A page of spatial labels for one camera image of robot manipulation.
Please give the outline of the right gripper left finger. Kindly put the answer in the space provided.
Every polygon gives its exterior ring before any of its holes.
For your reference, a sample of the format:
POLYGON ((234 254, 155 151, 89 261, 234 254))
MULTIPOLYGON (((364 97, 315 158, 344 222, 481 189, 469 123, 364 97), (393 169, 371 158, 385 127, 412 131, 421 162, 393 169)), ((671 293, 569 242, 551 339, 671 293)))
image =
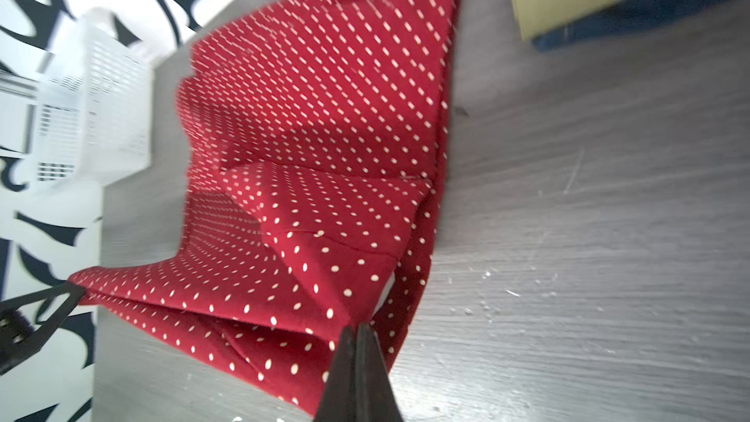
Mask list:
POLYGON ((357 332, 346 327, 339 338, 314 422, 357 421, 357 332))

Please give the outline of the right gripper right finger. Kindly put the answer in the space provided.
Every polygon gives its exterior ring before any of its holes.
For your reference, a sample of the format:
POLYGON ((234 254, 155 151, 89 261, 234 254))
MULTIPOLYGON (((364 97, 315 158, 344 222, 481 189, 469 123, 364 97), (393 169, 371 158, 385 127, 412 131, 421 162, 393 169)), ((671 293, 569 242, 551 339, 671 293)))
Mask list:
POLYGON ((359 326, 355 345, 355 420, 404 421, 396 404, 382 349, 369 324, 359 326))

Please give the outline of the red polka dot skirt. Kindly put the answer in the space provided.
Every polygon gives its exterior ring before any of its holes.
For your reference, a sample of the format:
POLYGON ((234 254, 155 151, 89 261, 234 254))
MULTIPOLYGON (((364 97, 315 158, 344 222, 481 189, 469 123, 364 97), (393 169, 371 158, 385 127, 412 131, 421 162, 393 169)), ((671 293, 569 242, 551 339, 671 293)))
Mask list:
POLYGON ((71 281, 184 354, 314 413, 346 327, 391 365, 445 190, 461 0, 279 0, 193 46, 174 257, 71 281))

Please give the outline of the white plastic basket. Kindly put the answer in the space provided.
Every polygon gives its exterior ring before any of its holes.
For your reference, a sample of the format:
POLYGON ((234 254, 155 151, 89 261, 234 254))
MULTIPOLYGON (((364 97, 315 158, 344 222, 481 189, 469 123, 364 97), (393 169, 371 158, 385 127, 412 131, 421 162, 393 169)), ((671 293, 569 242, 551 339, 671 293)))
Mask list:
POLYGON ((37 186, 106 187, 149 168, 152 82, 152 67, 102 16, 81 18, 39 81, 30 152, 37 186))

